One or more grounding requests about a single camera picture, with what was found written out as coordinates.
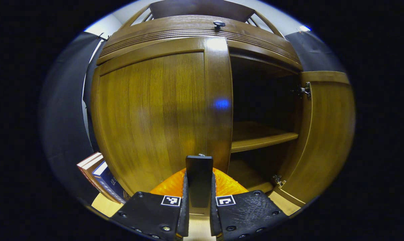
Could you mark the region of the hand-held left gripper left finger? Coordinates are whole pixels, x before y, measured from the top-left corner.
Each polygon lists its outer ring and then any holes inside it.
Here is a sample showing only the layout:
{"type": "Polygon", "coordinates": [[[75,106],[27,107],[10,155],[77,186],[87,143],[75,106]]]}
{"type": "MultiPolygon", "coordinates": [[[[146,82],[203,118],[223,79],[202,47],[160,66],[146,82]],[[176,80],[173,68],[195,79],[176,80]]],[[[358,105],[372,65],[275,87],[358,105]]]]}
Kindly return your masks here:
{"type": "Polygon", "coordinates": [[[189,195],[182,169],[150,192],[136,192],[112,220],[141,235],[163,241],[182,241],[189,234],[189,195]]]}

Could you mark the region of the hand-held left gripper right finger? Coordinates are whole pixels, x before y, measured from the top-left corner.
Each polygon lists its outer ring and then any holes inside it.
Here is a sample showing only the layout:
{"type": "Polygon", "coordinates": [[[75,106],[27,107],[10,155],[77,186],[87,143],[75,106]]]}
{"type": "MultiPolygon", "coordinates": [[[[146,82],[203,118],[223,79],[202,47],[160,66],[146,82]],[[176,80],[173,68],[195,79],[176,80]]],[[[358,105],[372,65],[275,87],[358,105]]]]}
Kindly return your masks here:
{"type": "Polygon", "coordinates": [[[227,174],[213,169],[210,229],[217,241],[247,241],[288,219],[263,191],[248,191],[227,174]]]}

